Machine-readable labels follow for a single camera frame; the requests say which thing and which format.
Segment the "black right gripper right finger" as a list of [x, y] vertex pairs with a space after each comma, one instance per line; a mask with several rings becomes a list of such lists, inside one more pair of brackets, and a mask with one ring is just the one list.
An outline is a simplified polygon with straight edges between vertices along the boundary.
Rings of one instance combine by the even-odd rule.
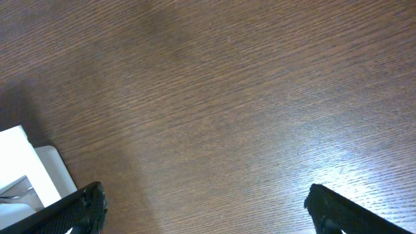
[[311, 185], [304, 208], [318, 234], [411, 234], [324, 185]]

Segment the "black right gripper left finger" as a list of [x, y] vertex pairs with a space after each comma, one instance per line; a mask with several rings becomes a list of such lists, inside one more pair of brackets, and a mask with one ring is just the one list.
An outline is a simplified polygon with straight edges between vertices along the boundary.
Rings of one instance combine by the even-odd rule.
[[97, 234], [103, 229], [107, 200], [95, 181], [41, 211], [1, 230], [1, 234]]

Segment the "steel spoon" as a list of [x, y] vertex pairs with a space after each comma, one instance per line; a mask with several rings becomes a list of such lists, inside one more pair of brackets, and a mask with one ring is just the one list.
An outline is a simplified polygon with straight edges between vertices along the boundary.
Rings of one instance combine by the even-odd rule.
[[36, 206], [40, 203], [37, 193], [33, 187], [26, 191], [12, 196], [1, 196], [1, 203], [22, 203], [29, 206]]

